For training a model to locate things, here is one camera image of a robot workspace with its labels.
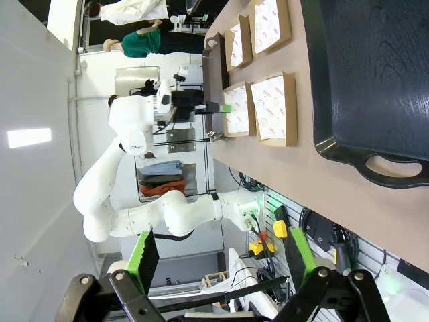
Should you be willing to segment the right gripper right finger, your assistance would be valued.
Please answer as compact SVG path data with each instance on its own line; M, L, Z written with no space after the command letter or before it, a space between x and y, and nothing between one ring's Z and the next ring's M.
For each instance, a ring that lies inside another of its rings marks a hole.
M275 321L309 321L321 309L336 311L340 321L389 321L389 314L372 274L364 269L347 275L319 266L304 233L289 228L283 239L295 293Z

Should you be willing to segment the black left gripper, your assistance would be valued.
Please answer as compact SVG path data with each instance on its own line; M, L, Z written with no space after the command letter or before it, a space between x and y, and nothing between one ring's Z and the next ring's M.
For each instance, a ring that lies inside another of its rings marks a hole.
M196 107L196 114L230 113L232 106L206 102L204 104L204 91L187 90L172 91L172 104L177 110L174 114L174 123L187 122Z

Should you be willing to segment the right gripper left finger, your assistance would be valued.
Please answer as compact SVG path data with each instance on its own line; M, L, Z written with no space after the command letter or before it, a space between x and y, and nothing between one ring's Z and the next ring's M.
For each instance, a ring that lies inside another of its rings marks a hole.
M106 321L123 311L129 321L163 321L148 293L159 261L154 233L142 232L124 269L97 279L76 275L58 309L59 321Z

